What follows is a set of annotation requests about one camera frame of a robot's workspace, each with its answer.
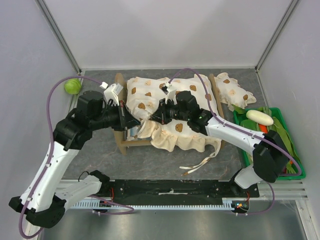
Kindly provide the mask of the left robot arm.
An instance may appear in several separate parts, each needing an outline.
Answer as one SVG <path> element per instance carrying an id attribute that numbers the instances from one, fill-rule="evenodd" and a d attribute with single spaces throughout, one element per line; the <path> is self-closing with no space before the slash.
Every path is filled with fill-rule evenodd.
<path id="1" fill-rule="evenodd" d="M 52 228 L 65 212 L 77 202 L 91 195 L 106 196 L 110 178 L 94 170 L 66 190 L 56 188 L 66 169 L 96 130 L 112 128 L 125 131 L 140 125 L 123 101 L 108 105 L 101 92 L 86 91 L 74 108 L 53 131 L 53 137 L 40 169 L 28 189 L 12 197 L 9 206 L 34 226 Z"/>

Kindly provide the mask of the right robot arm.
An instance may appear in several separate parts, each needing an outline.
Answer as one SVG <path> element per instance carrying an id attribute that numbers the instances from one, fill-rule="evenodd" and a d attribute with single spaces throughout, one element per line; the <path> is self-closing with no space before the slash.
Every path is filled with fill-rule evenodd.
<path id="1" fill-rule="evenodd" d="M 252 154 L 253 163 L 239 170 L 229 184 L 229 191 L 235 197 L 261 181 L 274 183 L 289 162 L 290 154 L 277 132 L 263 133 L 229 122 L 199 107 L 190 91 L 178 93 L 176 101 L 161 99 L 150 118 L 162 125 L 172 120 L 185 121 L 196 133 L 222 139 Z"/>

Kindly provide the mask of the bear print cream quilt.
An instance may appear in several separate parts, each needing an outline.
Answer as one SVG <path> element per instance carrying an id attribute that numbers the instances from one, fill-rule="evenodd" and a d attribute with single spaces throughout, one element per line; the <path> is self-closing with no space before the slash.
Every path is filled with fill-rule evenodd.
<path id="1" fill-rule="evenodd" d="M 185 166 L 185 174 L 189 175 L 203 165 L 211 158 L 217 156 L 221 149 L 221 139 L 205 136 L 192 131 L 185 121 L 172 120 L 170 123 L 162 125 L 151 120 L 153 114 L 159 105 L 159 101 L 165 98 L 161 87 L 170 79 L 168 77 L 160 79 L 133 77 L 127 81 L 127 100 L 126 105 L 131 114 L 140 120 L 138 135 L 129 137 L 128 141 L 137 141 L 139 139 L 150 139 L 150 143 L 158 148 L 172 152 L 176 146 L 182 150 L 194 149 L 200 153 L 204 152 L 206 145 L 214 147 L 214 152 L 194 166 Z M 190 91 L 196 98 L 200 108 L 205 110 L 212 109 L 217 113 L 216 100 L 211 89 L 211 83 L 205 75 L 194 75 L 192 78 L 175 78 L 171 81 L 176 92 Z"/>

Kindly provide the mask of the wooden pet bed frame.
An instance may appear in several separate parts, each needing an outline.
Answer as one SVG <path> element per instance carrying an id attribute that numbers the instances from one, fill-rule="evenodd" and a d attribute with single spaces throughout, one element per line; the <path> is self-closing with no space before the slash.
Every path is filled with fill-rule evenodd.
<path id="1" fill-rule="evenodd" d="M 224 111 L 223 111 L 221 101 L 219 98 L 219 91 L 218 91 L 218 88 L 216 85 L 215 77 L 212 73 L 210 73 L 208 76 L 208 79 L 210 81 L 211 90 L 213 92 L 213 96 L 216 101 L 216 108 L 217 108 L 218 115 L 224 119 L 225 118 Z M 115 75 L 114 83 L 120 84 L 121 86 L 123 86 L 123 90 L 121 90 L 121 92 L 119 93 L 119 99 L 126 102 L 127 94 L 128 94 L 127 82 L 125 81 L 125 79 L 121 73 L 117 73 Z M 150 146 L 151 145 L 150 140 L 142 140 L 142 139 L 139 140 L 138 139 L 135 141 L 127 141 L 125 138 L 126 131 L 115 131 L 114 130 L 113 135 L 114 135 L 114 139 L 115 139 L 117 148 L 119 149 L 121 154 L 124 156 L 127 154 L 127 148 L 129 148 L 129 147 L 140 147 L 140 146 Z"/>

